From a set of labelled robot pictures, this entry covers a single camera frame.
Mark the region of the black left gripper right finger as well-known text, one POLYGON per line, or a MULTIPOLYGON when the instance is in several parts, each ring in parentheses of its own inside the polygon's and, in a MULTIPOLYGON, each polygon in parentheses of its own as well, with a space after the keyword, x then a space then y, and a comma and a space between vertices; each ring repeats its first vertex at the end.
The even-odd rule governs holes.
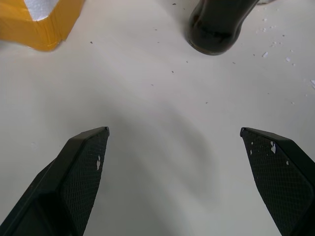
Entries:
POLYGON ((315 236, 315 162, 291 139, 243 127, 258 192, 282 236, 315 236))

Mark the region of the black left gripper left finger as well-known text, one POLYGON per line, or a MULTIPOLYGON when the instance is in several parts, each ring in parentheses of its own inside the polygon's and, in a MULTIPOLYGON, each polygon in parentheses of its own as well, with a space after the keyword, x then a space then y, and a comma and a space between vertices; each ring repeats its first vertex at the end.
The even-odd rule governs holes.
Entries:
POLYGON ((83 236, 99 189, 109 128, 82 132, 40 171, 0 225, 0 236, 83 236))

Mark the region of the yellow taped foam box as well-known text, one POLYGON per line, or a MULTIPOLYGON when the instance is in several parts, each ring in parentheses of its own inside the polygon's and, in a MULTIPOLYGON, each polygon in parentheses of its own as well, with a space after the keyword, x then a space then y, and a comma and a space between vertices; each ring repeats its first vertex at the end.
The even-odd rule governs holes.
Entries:
POLYGON ((67 39, 85 0, 0 0, 0 40, 39 51, 67 39))

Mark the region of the dark glass bottle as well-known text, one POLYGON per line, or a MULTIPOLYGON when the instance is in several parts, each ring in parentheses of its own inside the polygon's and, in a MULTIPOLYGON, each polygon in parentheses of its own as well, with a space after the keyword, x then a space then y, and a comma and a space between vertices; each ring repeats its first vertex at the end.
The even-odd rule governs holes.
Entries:
POLYGON ((188 43, 206 55, 221 55, 239 37, 259 0, 199 0, 187 26, 188 43))

